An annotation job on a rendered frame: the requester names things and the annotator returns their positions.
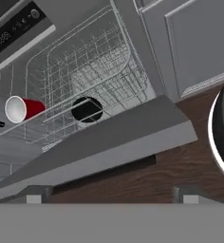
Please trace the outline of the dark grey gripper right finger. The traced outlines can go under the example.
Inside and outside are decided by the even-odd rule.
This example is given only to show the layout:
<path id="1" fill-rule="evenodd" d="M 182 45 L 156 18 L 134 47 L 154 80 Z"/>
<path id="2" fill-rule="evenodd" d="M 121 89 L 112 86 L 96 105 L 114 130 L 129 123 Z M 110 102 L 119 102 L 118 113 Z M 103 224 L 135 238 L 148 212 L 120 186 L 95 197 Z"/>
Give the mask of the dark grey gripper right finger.
<path id="1" fill-rule="evenodd" d="M 218 204 L 217 200 L 205 196 L 200 190 L 192 186 L 175 186 L 173 202 L 177 204 Z"/>

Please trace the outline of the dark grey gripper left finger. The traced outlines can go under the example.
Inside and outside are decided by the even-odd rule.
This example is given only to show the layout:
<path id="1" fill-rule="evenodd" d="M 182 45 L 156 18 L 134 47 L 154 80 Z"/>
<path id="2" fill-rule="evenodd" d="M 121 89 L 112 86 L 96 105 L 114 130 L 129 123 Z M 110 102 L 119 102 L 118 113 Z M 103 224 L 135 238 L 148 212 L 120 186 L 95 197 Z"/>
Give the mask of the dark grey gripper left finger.
<path id="1" fill-rule="evenodd" d="M 50 186 L 28 186 L 19 194 L 8 200 L 8 203 L 44 204 L 48 203 L 53 189 Z"/>

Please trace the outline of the red cup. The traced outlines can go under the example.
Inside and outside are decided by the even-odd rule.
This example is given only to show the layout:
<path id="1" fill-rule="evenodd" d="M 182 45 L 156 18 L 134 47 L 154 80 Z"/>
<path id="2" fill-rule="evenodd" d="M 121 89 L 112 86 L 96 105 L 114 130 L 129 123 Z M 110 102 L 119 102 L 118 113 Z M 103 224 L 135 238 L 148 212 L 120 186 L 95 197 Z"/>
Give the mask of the red cup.
<path id="1" fill-rule="evenodd" d="M 24 122 L 45 110 L 42 102 L 19 96 L 11 96 L 5 103 L 5 114 L 14 124 Z"/>

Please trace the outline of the grey dishwasher door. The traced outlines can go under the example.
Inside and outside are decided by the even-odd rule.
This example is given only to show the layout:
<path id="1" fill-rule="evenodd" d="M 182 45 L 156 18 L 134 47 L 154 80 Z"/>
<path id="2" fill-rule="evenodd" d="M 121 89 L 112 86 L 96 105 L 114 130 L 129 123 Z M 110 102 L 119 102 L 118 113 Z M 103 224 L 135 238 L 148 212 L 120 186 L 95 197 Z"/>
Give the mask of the grey dishwasher door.
<path id="1" fill-rule="evenodd" d="M 68 136 L 0 181 L 0 200 L 28 186 L 56 186 L 197 140 L 190 119 L 166 96 Z"/>

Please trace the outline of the black bowl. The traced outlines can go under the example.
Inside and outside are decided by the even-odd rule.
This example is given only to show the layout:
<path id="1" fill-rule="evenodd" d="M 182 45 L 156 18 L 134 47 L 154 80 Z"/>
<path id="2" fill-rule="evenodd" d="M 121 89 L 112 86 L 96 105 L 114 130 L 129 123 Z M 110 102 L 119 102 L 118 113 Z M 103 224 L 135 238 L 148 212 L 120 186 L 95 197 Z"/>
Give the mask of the black bowl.
<path id="1" fill-rule="evenodd" d="M 103 106 L 93 97 L 81 97 L 73 103 L 71 114 L 77 121 L 95 122 L 102 117 Z"/>

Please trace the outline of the grey cabinet door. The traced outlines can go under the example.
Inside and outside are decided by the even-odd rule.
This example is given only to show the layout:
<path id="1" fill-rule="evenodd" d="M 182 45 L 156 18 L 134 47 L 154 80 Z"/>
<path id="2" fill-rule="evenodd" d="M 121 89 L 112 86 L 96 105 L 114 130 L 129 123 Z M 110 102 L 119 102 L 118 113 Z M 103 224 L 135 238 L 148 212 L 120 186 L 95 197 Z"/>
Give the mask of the grey cabinet door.
<path id="1" fill-rule="evenodd" d="M 165 21 L 181 97 L 224 79 L 224 0 L 188 0 Z"/>

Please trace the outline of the grey dishwasher with control panel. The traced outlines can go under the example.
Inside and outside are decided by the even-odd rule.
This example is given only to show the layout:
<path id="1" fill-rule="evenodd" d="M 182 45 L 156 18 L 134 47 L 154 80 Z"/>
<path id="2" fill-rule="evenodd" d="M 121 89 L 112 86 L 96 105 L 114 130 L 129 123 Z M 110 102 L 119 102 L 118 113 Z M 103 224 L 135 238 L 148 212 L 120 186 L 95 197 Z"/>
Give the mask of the grey dishwasher with control panel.
<path id="1" fill-rule="evenodd" d="M 149 47 L 132 0 L 0 0 L 0 74 L 39 47 L 58 40 L 110 3 L 119 10 L 154 90 L 148 102 L 154 100 L 159 92 L 158 82 L 149 68 L 152 62 Z M 44 147 L 0 136 L 0 181 L 55 145 Z"/>

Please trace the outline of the black and white round thing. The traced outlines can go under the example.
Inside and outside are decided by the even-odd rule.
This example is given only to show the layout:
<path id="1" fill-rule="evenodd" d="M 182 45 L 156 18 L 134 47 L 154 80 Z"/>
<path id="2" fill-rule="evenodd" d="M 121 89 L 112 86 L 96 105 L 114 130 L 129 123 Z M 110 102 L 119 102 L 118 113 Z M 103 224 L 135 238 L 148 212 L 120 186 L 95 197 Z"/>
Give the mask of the black and white round thing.
<path id="1" fill-rule="evenodd" d="M 215 163 L 224 175 L 224 85 L 211 106 L 207 131 Z"/>

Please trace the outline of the narrow grey cabinet panel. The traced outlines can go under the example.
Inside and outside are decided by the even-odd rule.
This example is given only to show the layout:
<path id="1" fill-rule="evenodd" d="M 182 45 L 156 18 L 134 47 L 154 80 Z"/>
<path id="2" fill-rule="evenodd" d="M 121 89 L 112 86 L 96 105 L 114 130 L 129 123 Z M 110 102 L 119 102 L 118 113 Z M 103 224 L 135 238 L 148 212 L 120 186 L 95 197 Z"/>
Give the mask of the narrow grey cabinet panel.
<path id="1" fill-rule="evenodd" d="M 159 74 L 167 96 L 177 102 L 180 99 L 174 71 L 167 25 L 164 15 L 179 7 L 183 0 L 135 0 Z"/>

